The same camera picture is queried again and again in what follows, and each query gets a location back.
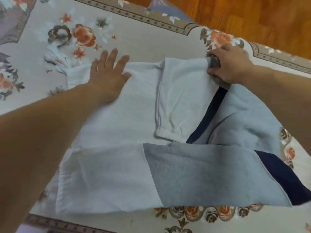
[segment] navy blue panel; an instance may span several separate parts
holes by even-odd
[[[292,205],[301,205],[311,201],[309,191],[298,179],[296,174],[276,155],[257,151],[259,158],[265,165],[268,172],[280,184],[289,197]]]
[[[213,117],[215,116],[217,110],[219,109],[219,106],[224,99],[225,95],[227,94],[227,90],[219,87],[217,92],[215,93],[210,105],[208,106],[208,109],[200,122],[197,129],[190,135],[186,143],[192,144],[196,140],[200,138],[200,136],[204,133],[204,131],[207,129],[208,125],[211,123]]]

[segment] hand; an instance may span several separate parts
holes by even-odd
[[[241,84],[254,67],[247,52],[240,47],[232,46],[231,43],[209,51],[209,55],[219,57],[221,67],[208,69],[208,74],[217,75],[230,84]]]
[[[95,59],[91,66],[90,80],[87,83],[96,95],[100,96],[102,102],[111,102],[118,98],[121,90],[127,80],[130,78],[130,73],[123,73],[126,63],[130,57],[122,56],[114,68],[114,63],[118,55],[118,50],[115,48],[108,56],[108,52],[104,50],[100,59]]]

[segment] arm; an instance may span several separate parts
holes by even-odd
[[[249,89],[311,154],[311,78],[255,66],[244,50],[231,44],[211,50],[210,54],[220,58],[221,68],[212,68],[209,74]]]
[[[88,116],[121,93],[129,56],[113,69],[117,54],[104,51],[87,84],[0,116],[0,232],[15,232]]]

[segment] forearm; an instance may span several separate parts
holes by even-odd
[[[311,78],[255,66],[241,82],[311,154]]]
[[[1,232],[22,221],[99,102],[80,85],[0,117]]]

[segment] brown wood floor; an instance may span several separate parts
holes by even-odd
[[[311,0],[168,1],[199,24],[311,59]]]

